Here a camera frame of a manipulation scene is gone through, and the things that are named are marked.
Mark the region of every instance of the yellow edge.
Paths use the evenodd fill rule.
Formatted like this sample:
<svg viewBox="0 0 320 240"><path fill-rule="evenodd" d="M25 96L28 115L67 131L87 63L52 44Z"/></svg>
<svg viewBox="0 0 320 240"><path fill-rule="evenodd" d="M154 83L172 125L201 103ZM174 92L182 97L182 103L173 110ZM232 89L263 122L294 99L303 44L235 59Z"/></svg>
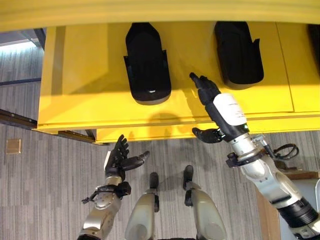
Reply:
<svg viewBox="0 0 320 240"><path fill-rule="evenodd" d="M93 23L264 21L320 23L317 0L15 0L0 8L0 31Z"/></svg>
<svg viewBox="0 0 320 240"><path fill-rule="evenodd" d="M282 118L249 120L248 126L253 134L280 133L297 131L320 130L320 116L305 118ZM129 141L164 140L193 138L192 128L211 129L214 123L167 125L167 126L138 126L105 128L97 130L97 143L116 142L121 134Z"/></svg>
<svg viewBox="0 0 320 240"><path fill-rule="evenodd" d="M290 118L309 118L320 117L320 112L271 112L271 113L254 113L246 115L248 121L252 120L273 120L273 119L290 119ZM211 123L208 116L198 118L181 119L177 124L177 120L159 119L154 120L153 123L145 124L141 122L108 122L108 121L93 121L93 122L68 122L55 124L39 124L37 131L62 131L62 130L81 130L81 129L105 129L105 128L124 128L124 127L145 127L145 126L164 126L164 125L186 125L186 124L205 124Z"/></svg>

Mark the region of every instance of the yellow surface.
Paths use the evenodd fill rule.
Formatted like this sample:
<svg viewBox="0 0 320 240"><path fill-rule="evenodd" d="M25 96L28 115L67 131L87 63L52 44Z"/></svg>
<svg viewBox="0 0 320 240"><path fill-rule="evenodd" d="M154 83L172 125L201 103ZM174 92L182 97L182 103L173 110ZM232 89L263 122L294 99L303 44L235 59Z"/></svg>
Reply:
<svg viewBox="0 0 320 240"><path fill-rule="evenodd" d="M277 23L277 28L294 111L320 111L320 72L307 25Z"/></svg>
<svg viewBox="0 0 320 240"><path fill-rule="evenodd" d="M248 126L252 134L312 131L320 129L320 112L315 115L303 117L274 118L248 120ZM129 141L163 140L194 138L192 128L211 129L217 126L214 123L167 125L167 126L137 126L104 128L97 130L97 143L116 142L121 134Z"/></svg>
<svg viewBox="0 0 320 240"><path fill-rule="evenodd" d="M0 31L155 21L320 23L319 0L0 0Z"/></svg>
<svg viewBox="0 0 320 240"><path fill-rule="evenodd" d="M275 23L249 23L260 38L264 79L245 90L224 87L213 22L156 22L167 50L170 98L158 105L135 102L123 56L129 23L49 27L39 103L39 130L71 130L211 122L190 72L233 93L248 118L292 112L292 100Z"/></svg>

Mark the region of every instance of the cylindrical joint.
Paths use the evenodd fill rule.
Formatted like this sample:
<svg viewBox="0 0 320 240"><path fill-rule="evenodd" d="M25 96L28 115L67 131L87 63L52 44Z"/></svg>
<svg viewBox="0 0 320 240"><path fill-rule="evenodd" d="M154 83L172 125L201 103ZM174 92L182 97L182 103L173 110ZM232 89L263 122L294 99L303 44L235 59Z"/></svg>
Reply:
<svg viewBox="0 0 320 240"><path fill-rule="evenodd" d="M122 183L122 178L120 176L108 176L105 179L105 185L118 186L120 183Z"/></svg>
<svg viewBox="0 0 320 240"><path fill-rule="evenodd" d="M291 228L308 225L319 217L304 197L289 206L278 208L278 211Z"/></svg>
<svg viewBox="0 0 320 240"><path fill-rule="evenodd" d="M239 157L259 151L258 147L251 141L251 137L248 133L242 134L228 143L231 144L234 153Z"/></svg>

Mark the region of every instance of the wooden panel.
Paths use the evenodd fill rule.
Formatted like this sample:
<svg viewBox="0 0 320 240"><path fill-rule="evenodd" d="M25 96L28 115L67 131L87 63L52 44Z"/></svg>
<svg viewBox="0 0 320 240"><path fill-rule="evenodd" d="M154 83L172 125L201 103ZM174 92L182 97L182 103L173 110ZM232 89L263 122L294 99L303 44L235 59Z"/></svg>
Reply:
<svg viewBox="0 0 320 240"><path fill-rule="evenodd" d="M318 0L1 0L0 31L88 23L320 23Z"/></svg>
<svg viewBox="0 0 320 240"><path fill-rule="evenodd" d="M221 79L214 22L156 22L167 50L172 92L158 105L136 103L123 56L130 23L52 27L47 30L39 104L39 129L93 129L211 122L190 72L233 93L246 114L291 112L290 89L275 23L249 23L260 38L264 79L230 90Z"/></svg>
<svg viewBox="0 0 320 240"><path fill-rule="evenodd" d="M320 72L307 25L277 23L277 27L294 111L320 111Z"/></svg>
<svg viewBox="0 0 320 240"><path fill-rule="evenodd" d="M255 189L263 240L281 240L278 211Z"/></svg>

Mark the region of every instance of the yellow shelf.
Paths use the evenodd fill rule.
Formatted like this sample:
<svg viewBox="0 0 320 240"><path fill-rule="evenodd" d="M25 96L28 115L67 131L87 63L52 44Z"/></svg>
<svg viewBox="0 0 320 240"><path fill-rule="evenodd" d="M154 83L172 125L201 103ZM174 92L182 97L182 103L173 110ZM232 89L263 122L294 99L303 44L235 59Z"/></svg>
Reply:
<svg viewBox="0 0 320 240"><path fill-rule="evenodd" d="M293 112L275 23L249 23L260 38L264 79L245 90L223 85L214 22L154 22L167 50L170 98L158 105L135 102L123 56L130 23L49 27L42 71L38 130L97 129L210 123L189 73L207 76L233 93L248 118Z"/></svg>
<svg viewBox="0 0 320 240"><path fill-rule="evenodd" d="M161 21L320 23L318 0L2 0L0 31Z"/></svg>
<svg viewBox="0 0 320 240"><path fill-rule="evenodd" d="M277 23L277 28L294 111L320 111L320 72L307 25Z"/></svg>
<svg viewBox="0 0 320 240"><path fill-rule="evenodd" d="M320 129L320 112L305 115L292 115L286 118L254 119L248 120L252 134L266 134L279 132L312 131ZM192 128L212 129L217 128L214 123L163 125L163 126L136 126L97 129L96 143L116 142L121 134L129 141L164 140L194 138Z"/></svg>

